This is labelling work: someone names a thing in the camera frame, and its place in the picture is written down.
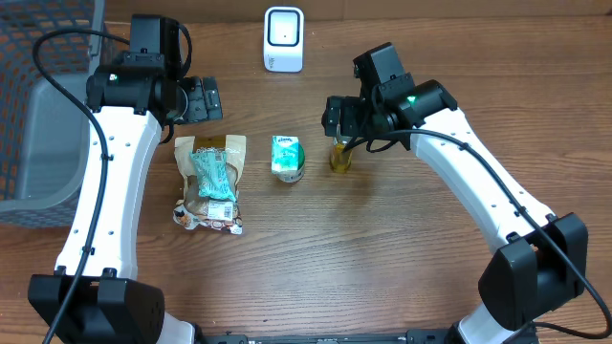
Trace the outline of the tissue pack white green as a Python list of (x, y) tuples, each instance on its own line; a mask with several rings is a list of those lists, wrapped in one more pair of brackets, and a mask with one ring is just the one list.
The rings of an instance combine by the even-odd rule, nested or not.
[(272, 166), (275, 174), (296, 172), (299, 162), (298, 137), (273, 136), (272, 137)]

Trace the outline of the brown snack bag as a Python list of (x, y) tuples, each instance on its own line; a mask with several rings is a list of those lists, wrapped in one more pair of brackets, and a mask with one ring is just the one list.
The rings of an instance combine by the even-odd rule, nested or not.
[(173, 209), (176, 224), (243, 233), (238, 184), (246, 151), (247, 138), (240, 135), (175, 139), (174, 157), (184, 178), (184, 196)]

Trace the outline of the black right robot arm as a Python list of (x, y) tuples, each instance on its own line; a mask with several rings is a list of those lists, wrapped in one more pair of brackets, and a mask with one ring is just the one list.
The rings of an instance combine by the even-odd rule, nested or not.
[(536, 343), (539, 317), (586, 289), (588, 231), (574, 213), (558, 217), (527, 192), (472, 132), (437, 81), (389, 80), (358, 97), (328, 97), (325, 134), (347, 147), (382, 140), (428, 164), (476, 222), (492, 253), (478, 281), (478, 308), (442, 343)]

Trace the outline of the teal snack packet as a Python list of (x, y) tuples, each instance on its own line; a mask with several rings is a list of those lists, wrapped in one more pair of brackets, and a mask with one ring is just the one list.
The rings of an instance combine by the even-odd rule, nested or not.
[(220, 201), (236, 202), (230, 186), (227, 170), (227, 154), (224, 150), (207, 148), (189, 154), (198, 183), (198, 195)]

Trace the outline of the green lid jar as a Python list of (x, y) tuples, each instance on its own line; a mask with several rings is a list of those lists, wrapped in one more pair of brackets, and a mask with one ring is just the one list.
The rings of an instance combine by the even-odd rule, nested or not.
[(273, 157), (273, 173), (284, 183), (296, 183), (304, 176), (305, 153), (298, 143), (291, 147), (276, 148)]

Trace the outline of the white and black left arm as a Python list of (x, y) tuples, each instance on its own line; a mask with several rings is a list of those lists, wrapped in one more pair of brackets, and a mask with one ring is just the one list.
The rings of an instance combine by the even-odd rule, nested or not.
[(125, 52), (97, 67), (87, 99), (75, 102), (90, 127), (76, 215), (54, 273), (33, 275), (28, 290), (49, 325), (46, 342), (204, 342), (196, 324), (166, 311), (160, 289), (137, 279), (144, 183), (163, 128), (187, 107), (190, 62), (177, 52)]

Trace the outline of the yellow oil bottle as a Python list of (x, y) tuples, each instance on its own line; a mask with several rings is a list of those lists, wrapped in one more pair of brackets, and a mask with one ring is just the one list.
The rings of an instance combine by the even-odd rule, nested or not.
[(350, 140), (350, 137), (344, 136), (340, 132), (340, 126), (338, 125), (336, 135), (333, 137), (329, 156), (330, 167), (335, 173), (346, 173), (351, 166), (352, 151), (345, 151), (345, 147)]

